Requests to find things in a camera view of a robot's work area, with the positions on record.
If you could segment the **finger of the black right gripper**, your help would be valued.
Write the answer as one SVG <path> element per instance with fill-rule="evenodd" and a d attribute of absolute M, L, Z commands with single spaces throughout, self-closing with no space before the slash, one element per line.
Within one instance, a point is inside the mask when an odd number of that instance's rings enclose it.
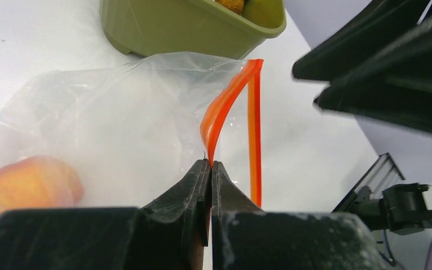
<path fill-rule="evenodd" d="M 331 81 L 414 27 L 428 1 L 371 1 L 334 35 L 296 61 L 295 79 Z"/>
<path fill-rule="evenodd" d="M 432 134 L 432 16 L 332 81 L 314 104 Z"/>

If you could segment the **pink peach toy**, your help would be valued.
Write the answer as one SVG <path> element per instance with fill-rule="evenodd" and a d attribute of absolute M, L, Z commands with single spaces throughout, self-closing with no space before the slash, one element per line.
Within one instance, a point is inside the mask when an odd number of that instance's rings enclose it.
<path fill-rule="evenodd" d="M 83 195 L 77 171 L 52 156 L 31 156 L 0 169 L 0 214 L 13 209 L 72 207 Z"/>

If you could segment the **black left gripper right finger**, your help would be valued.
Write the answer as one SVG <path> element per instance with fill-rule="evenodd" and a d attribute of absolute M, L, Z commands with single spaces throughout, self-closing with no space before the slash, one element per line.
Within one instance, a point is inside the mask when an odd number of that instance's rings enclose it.
<path fill-rule="evenodd" d="M 266 212 L 216 161 L 211 171 L 214 269 L 383 269 L 372 233 L 349 213 Z"/>

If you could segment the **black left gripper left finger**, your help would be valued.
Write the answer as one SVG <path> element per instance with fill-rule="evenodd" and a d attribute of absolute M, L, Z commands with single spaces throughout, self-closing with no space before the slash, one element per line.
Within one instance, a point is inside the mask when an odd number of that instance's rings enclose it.
<path fill-rule="evenodd" d="M 204 159 L 142 208 L 7 211 L 0 269 L 202 269 L 210 182 Z"/>

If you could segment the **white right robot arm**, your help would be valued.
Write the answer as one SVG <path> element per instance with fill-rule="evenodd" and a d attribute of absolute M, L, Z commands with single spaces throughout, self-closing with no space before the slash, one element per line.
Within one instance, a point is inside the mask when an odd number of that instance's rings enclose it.
<path fill-rule="evenodd" d="M 371 1 L 297 60 L 295 79 L 328 82 L 321 110 L 364 116 L 432 134 L 432 1 Z M 335 208 L 372 231 L 432 228 L 432 184 L 401 183 L 370 199 L 358 182 Z"/>

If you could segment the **clear zip top bag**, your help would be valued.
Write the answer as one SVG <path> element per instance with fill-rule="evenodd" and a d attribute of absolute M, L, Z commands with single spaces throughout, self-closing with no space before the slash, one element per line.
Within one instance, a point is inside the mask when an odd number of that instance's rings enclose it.
<path fill-rule="evenodd" d="M 244 194 L 260 205 L 262 67 L 178 52 L 37 76 L 0 109 L 0 169 L 52 156 L 79 174 L 72 207 L 141 206 L 235 144 Z"/>

